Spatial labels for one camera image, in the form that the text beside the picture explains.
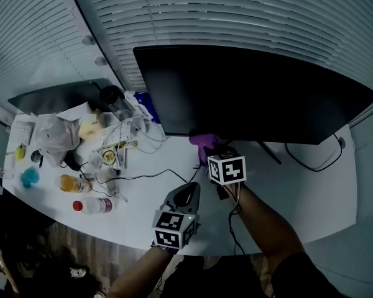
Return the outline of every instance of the white desk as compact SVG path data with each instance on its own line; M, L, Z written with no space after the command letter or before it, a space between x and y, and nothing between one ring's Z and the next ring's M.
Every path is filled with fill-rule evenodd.
M35 118L18 115L16 120L35 121ZM269 144L282 165L271 159L256 142L232 144L240 154L246 156L246 184L291 223L303 243L336 233L356 221L354 145L348 126L338 131L337 135L346 141L343 155L333 166L320 173L308 171L293 161L286 154L284 144ZM166 172L155 178L120 180L120 189L128 198L128 203L117 201L116 210L108 214L85 215L72 209L72 202L84 195L65 193L54 186L57 175L79 175L69 168L51 168L45 160L39 171L40 181L30 189L22 187L19 175L31 165L36 165L30 160L30 154L37 149L34 137L35 132L25 158L16 165L14 179L4 180L4 188L41 213L71 228L122 245L142 249L150 247L154 236L151 229L154 212L172 189L183 184L181 179ZM10 140L7 151L14 151L18 144ZM337 143L332 136L320 146L289 147L306 164L319 166L336 149ZM90 150L91 144L83 143L77 152L87 161ZM6 169L11 167L12 160L13 156L6 157ZM128 150L127 170L121 176L156 174L172 169L189 180L197 164L197 147L191 145L186 137L172 137L153 155L146 155L134 148ZM228 227L231 203L219 200L215 186L209 183L205 175L206 168L202 168L194 180L201 184L198 211L201 227L180 254L232 255L234 242ZM94 188L100 190L96 183ZM103 196L95 192L90 195ZM233 228L246 253L259 251L236 215L233 217Z

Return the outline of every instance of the wooden floor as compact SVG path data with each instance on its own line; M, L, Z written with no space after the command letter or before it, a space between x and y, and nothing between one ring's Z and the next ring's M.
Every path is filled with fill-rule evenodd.
M92 237L58 222L47 229L47 247L54 256L60 256L64 250L68 250L77 264L88 266L90 273L101 282L103 292L108 292L114 280L146 252ZM272 297L273 290L270 284L267 260L262 254L250 257L264 292ZM173 257L162 276L161 289L165 280L175 271L176 265L182 260L182 255ZM205 257L205 268L212 267L218 260L218 257ZM149 297L158 296L154 290Z

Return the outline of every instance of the monitor stand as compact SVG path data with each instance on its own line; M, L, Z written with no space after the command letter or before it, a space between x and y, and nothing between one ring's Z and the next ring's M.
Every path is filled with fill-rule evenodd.
M264 142L257 142L264 150L266 153L268 153L272 159L274 159L278 164L282 164L282 162L275 156L275 154L272 152L270 148L264 143Z

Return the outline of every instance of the forearm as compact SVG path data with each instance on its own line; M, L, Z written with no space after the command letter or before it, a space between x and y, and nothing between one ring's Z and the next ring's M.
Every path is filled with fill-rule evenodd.
M173 255L151 248L112 285L107 298L147 297L162 276Z
M227 187L236 194L236 184ZM304 251L290 224L244 184L241 185L239 205L242 207L239 215L258 247L269 259L272 272L289 255Z

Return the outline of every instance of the sleeve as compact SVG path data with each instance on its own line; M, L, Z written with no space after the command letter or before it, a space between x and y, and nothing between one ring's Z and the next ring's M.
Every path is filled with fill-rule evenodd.
M295 253L283 260L272 275L272 287L276 298L342 297L306 253Z

